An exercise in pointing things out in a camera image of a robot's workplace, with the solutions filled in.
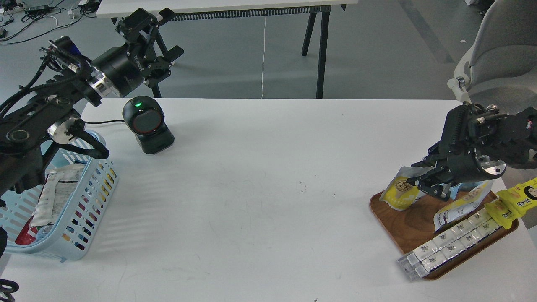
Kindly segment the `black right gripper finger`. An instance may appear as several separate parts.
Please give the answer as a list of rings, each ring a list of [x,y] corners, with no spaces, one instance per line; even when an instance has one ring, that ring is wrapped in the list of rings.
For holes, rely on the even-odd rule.
[[[431,169],[432,168],[432,160],[430,159],[422,159],[420,162],[415,162],[411,164],[412,167],[420,167],[424,169]]]
[[[451,184],[433,184],[428,185],[425,183],[419,183],[417,185],[418,189],[420,191],[424,192],[425,194],[432,196],[436,199],[439,199],[441,201],[448,201],[451,196]]]

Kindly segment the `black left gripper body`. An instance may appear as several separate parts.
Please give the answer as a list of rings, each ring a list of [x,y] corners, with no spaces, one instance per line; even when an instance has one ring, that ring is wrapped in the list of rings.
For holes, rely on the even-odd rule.
[[[167,49],[161,36],[126,40],[91,63],[91,77],[86,81],[87,99],[94,106],[109,94],[126,97],[144,84],[153,96],[161,97],[159,83],[171,75],[172,49]]]

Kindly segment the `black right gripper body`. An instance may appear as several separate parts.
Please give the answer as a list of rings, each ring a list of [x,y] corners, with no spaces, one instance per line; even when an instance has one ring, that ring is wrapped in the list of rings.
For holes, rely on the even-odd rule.
[[[441,144],[436,143],[428,149],[424,159],[432,160],[432,168],[420,176],[407,179],[407,183],[416,186],[475,183],[500,178],[507,165],[501,160],[493,160],[474,147],[463,147],[460,152],[441,151]]]

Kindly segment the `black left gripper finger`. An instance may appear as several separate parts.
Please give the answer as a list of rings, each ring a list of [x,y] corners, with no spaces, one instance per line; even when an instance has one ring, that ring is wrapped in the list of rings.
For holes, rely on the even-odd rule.
[[[185,51],[178,45],[173,46],[171,49],[162,47],[162,59],[169,63],[172,63],[176,59],[178,59],[181,55],[183,55],[184,52]]]
[[[126,42],[148,41],[155,39],[159,34],[159,27],[171,21],[175,15],[169,8],[164,8],[155,15],[144,8],[138,8],[128,17],[119,20],[115,30]]]

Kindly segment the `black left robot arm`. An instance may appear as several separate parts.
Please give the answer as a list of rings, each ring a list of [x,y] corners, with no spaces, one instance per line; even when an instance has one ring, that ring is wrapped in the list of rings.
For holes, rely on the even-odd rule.
[[[169,8],[153,15],[138,8],[121,19],[122,46],[97,59],[85,57],[67,36],[43,48],[42,65],[26,86],[1,105],[1,193],[23,193],[45,182],[45,168],[60,150],[62,139],[89,134],[74,105],[85,99],[94,106],[108,94],[125,97],[141,84],[156,91],[183,49],[166,49],[159,27],[175,17]]]

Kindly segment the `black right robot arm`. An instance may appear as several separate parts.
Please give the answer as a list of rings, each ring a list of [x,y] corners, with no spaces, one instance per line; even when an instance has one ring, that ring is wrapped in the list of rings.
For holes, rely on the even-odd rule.
[[[462,183],[500,178],[507,167],[536,168],[536,109],[503,114],[495,105],[485,108],[464,102],[447,113],[441,139],[412,167],[427,172],[407,183],[448,200],[448,191]]]

